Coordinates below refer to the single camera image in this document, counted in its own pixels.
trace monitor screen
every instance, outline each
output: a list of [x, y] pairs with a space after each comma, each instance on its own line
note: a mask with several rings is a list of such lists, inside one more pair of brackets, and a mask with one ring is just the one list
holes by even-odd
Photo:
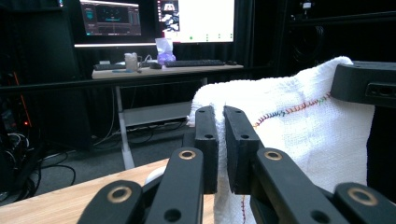
[[76, 48], [155, 45], [152, 0], [63, 0]]
[[233, 42], [234, 0], [157, 0], [157, 27], [174, 43]]

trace multicolored stitching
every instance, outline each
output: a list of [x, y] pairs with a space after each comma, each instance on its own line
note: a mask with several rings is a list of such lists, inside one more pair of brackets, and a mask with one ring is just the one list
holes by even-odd
[[279, 110], [279, 111], [276, 111], [276, 112], [273, 112], [273, 113], [265, 114], [261, 118], [259, 118], [259, 120], [256, 123], [253, 124], [253, 128], [259, 127], [266, 119], [271, 119], [271, 118], [274, 118], [274, 117], [285, 117], [286, 115], [289, 115], [291, 113], [304, 110], [304, 109], [308, 108], [311, 105], [321, 105], [323, 102], [325, 102], [330, 97], [331, 97], [330, 93], [328, 92], [328, 93], [326, 93], [325, 96], [320, 97], [320, 98], [318, 98], [316, 100], [304, 102], [304, 103], [302, 103], [300, 105], [295, 105], [295, 106], [293, 106], [291, 108], [288, 108], [288, 109], [285, 109], [285, 110]]
[[245, 223], [247, 221], [247, 215], [245, 210], [245, 195], [242, 195], [241, 207], [242, 207], [242, 217], [244, 219], [243, 223]]

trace white towel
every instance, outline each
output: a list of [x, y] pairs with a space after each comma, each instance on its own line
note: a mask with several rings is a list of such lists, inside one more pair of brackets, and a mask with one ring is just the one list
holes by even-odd
[[219, 134], [219, 178], [215, 195], [216, 223], [255, 223], [249, 197], [233, 195], [227, 176], [225, 105], [242, 109], [265, 147], [288, 153], [314, 184], [333, 192], [342, 182], [366, 184], [366, 142], [375, 107], [330, 96], [337, 64], [334, 58], [294, 77], [235, 80], [209, 84], [196, 92], [188, 116], [207, 105], [215, 110]]

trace electronic equipment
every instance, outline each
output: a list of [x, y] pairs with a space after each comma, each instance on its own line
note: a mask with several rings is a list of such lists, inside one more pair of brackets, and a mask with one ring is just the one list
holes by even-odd
[[163, 66], [160, 63], [151, 63], [149, 68], [151, 68], [151, 69], [162, 69]]
[[234, 0], [159, 0], [157, 27], [174, 43], [233, 42]]
[[195, 66], [220, 66], [224, 65], [224, 62], [220, 60], [185, 60], [185, 61], [173, 61], [164, 62], [166, 67], [195, 67]]
[[339, 64], [332, 83], [338, 100], [396, 108], [396, 63]]
[[96, 64], [93, 66], [95, 71], [104, 71], [104, 70], [116, 70], [116, 69], [125, 69], [125, 64], [119, 63], [107, 63], [107, 64]]
[[70, 11], [76, 48], [155, 46], [154, 1], [59, 2]]
[[156, 62], [141, 62], [139, 63], [139, 67], [150, 67], [154, 63]]

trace desk leg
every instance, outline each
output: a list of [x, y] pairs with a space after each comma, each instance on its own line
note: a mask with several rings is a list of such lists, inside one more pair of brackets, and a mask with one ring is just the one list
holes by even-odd
[[120, 86], [116, 86], [117, 105], [119, 110], [120, 131], [122, 138], [122, 157], [124, 160], [125, 170], [134, 168], [134, 159], [132, 158], [131, 149], [129, 149], [128, 137], [126, 135], [125, 118], [122, 109], [122, 100]]

